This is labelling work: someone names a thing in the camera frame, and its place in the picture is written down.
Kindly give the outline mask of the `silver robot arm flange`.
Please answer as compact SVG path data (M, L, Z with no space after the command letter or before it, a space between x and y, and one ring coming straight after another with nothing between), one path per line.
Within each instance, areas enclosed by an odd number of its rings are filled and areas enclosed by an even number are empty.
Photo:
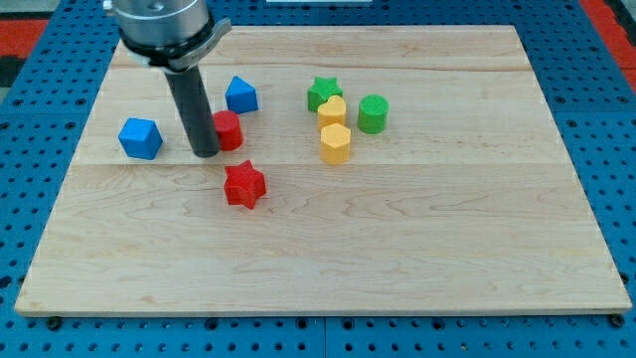
M205 0L103 0L102 7L135 61L170 74L197 66L232 30Z

